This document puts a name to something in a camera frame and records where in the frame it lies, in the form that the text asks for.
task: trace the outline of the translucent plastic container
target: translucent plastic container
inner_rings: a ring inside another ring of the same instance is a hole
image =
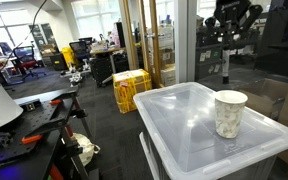
[[[219,136],[213,93],[184,83],[134,96],[171,179],[218,179],[288,149],[288,128],[249,108],[236,138]]]

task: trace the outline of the wire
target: wire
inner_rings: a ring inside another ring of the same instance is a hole
[[[13,48],[12,52],[10,53],[10,55],[7,57],[7,60],[6,62],[4,63],[4,65],[2,66],[2,68],[0,68],[0,72],[5,68],[5,66],[8,64],[12,54],[15,54],[15,49],[18,48],[19,46],[21,46],[26,40],[27,38],[30,36],[30,34],[32,34],[34,28],[35,28],[35,21],[36,21],[36,17],[38,15],[38,13],[40,12],[40,10],[42,9],[42,7],[44,6],[44,4],[46,3],[47,0],[44,0],[44,2],[41,4],[41,6],[38,8],[38,10],[36,11],[35,13],[35,16],[33,18],[33,24],[32,24],[32,28],[30,30],[30,32],[28,33],[28,35],[25,37],[25,39],[20,43],[18,44],[15,48]]]

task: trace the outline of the white paper cup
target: white paper cup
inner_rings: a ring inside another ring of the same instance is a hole
[[[246,101],[247,96],[238,91],[225,90],[215,93],[216,132],[220,136],[237,136]]]

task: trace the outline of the door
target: door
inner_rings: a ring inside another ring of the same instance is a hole
[[[137,7],[145,70],[153,87],[171,86],[176,82],[174,0],[137,0]]]

